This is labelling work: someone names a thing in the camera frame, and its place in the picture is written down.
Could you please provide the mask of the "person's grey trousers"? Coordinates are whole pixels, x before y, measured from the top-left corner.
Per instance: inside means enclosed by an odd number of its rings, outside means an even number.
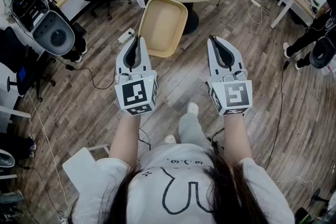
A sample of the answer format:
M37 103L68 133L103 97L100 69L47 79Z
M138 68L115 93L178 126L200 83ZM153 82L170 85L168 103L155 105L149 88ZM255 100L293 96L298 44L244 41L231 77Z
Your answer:
M184 114L178 124L178 134L182 144L194 144L205 150L213 149L195 114Z

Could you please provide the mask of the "person's white printed t-shirt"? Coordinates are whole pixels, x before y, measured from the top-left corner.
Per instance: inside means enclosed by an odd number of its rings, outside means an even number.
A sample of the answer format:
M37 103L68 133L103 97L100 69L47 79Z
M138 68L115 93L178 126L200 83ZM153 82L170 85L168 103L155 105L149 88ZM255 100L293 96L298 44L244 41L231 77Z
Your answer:
M241 165L269 223L294 224L285 197L266 171L251 158ZM204 149L194 144L163 145L148 152L128 188L127 224L215 224L211 179L204 172L210 167ZM103 224L129 171L117 158L96 161L73 212L74 224Z

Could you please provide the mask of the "white stool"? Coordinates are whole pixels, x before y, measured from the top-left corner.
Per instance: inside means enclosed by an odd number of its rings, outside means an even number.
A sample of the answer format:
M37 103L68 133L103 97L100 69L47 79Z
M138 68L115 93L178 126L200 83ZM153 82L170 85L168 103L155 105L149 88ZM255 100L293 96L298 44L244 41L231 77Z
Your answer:
M91 152L96 150L105 150L108 154L108 144L83 147L62 165L63 170L79 193L82 192L85 185L85 179L90 175L91 169L95 164L96 160Z

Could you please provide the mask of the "yellow plastic tray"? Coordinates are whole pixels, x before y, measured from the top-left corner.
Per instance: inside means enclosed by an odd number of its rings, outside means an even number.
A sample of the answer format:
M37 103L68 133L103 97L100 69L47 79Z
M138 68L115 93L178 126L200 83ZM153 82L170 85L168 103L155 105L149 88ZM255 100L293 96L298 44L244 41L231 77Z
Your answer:
M150 0L138 34L144 38L150 56L167 58L174 54L188 17L187 8L174 0Z

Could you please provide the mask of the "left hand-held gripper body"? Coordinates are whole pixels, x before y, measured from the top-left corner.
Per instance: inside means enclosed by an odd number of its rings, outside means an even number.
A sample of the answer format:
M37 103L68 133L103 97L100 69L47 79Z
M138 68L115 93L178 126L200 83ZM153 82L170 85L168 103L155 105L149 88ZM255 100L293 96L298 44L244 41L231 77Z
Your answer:
M154 70L143 73L119 68L115 77L115 91L123 112L135 116L153 112L158 92L157 73Z

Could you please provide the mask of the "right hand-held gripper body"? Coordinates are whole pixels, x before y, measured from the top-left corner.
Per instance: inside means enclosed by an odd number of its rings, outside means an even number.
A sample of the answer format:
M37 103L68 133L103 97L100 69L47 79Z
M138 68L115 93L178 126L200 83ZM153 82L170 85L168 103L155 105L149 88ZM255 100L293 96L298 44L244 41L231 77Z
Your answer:
M253 106L252 82L247 70L207 79L209 94L219 115L244 114Z

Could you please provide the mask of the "person's left forearm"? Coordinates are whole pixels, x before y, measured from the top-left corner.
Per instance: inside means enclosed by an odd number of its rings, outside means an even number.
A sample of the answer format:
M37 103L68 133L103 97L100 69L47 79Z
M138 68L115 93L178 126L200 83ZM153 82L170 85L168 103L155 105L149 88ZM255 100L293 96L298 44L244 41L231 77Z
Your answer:
M137 163L140 122L140 115L123 113L110 146L110 158L120 159L130 167Z

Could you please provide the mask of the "black swivel chair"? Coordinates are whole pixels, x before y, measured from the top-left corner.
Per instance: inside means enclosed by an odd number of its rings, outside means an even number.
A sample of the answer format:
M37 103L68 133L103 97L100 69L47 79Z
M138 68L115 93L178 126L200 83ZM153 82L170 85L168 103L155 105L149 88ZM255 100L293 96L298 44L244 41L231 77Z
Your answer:
M50 82L54 87L56 82L43 76L43 72L50 63L56 59L44 52L41 56L29 45L23 45L11 27L0 29L0 63L8 67L16 74L16 81L6 80L7 91L11 86L16 86L19 95L24 95L29 88L35 88L37 99L43 101L40 96L40 81Z

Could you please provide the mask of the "person's right forearm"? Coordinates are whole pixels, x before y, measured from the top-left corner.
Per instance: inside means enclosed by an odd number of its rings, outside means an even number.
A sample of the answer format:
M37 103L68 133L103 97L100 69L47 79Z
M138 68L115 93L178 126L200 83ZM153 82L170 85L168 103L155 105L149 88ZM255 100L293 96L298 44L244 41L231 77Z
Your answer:
M252 158L246 125L242 114L224 116L224 154L230 162Z

